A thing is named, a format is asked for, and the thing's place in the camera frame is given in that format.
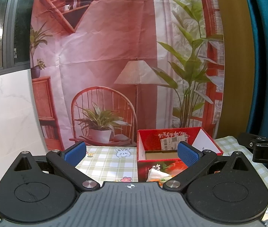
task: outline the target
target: green checkered tablecloth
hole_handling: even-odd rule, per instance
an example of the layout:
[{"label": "green checkered tablecloth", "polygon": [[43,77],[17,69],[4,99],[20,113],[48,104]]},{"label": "green checkered tablecloth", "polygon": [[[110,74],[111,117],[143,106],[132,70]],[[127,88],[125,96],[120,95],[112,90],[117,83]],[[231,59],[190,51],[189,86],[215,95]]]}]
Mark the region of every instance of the green checkered tablecloth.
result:
[{"label": "green checkered tablecloth", "polygon": [[[232,136],[215,140],[224,152],[231,155],[233,151],[242,151],[252,163],[268,188],[268,169],[252,162],[252,154],[237,143]],[[84,174],[98,181],[137,182],[136,148],[88,146],[86,157],[76,166]],[[268,219],[268,210],[263,220]]]},{"label": "green checkered tablecloth", "polygon": [[[231,155],[234,151],[241,151],[248,158],[248,160],[252,163],[254,168],[256,169],[259,176],[262,178],[263,182],[268,188],[268,169],[261,163],[252,162],[253,154],[248,151],[245,147],[240,146],[237,140],[232,136],[227,136],[224,138],[216,139],[215,142],[224,152],[223,155]],[[268,211],[266,211],[263,221],[268,219]]]}]

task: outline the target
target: lampshade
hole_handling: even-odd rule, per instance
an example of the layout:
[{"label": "lampshade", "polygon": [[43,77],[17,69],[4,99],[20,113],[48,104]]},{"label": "lampshade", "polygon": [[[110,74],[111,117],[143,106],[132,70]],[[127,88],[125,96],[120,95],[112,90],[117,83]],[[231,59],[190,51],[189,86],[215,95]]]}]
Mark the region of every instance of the lampshade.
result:
[{"label": "lampshade", "polygon": [[114,83],[164,84],[144,60],[129,61]]}]

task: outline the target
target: yellow-brown wall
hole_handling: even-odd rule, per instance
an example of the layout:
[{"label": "yellow-brown wall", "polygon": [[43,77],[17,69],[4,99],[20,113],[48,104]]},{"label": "yellow-brown wall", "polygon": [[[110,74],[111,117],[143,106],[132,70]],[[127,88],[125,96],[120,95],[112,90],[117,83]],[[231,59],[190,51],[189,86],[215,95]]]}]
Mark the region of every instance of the yellow-brown wall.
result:
[{"label": "yellow-brown wall", "polygon": [[246,0],[218,0],[224,31],[225,76],[217,138],[246,130],[254,87],[254,41]]}]

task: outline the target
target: gray ribbed plate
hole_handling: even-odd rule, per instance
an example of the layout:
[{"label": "gray ribbed plate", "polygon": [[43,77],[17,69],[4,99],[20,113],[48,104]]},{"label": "gray ribbed plate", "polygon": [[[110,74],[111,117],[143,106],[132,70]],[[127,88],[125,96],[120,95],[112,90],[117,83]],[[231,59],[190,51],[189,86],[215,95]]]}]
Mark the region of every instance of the gray ribbed plate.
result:
[{"label": "gray ribbed plate", "polygon": [[[23,225],[0,222],[0,227]],[[230,227],[194,213],[181,194],[162,190],[154,183],[113,183],[82,193],[61,216],[29,227]],[[263,227],[261,221],[236,227]]]}]

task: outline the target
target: printed fabric backdrop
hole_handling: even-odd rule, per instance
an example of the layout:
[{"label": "printed fabric backdrop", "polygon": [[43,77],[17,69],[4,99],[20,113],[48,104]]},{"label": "printed fabric backdrop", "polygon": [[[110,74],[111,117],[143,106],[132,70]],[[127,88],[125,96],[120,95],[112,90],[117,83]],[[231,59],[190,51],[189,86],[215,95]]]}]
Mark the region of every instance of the printed fabric backdrop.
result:
[{"label": "printed fabric backdrop", "polygon": [[224,83],[217,0],[34,0],[30,57],[50,150],[136,146],[137,129],[215,132]]}]

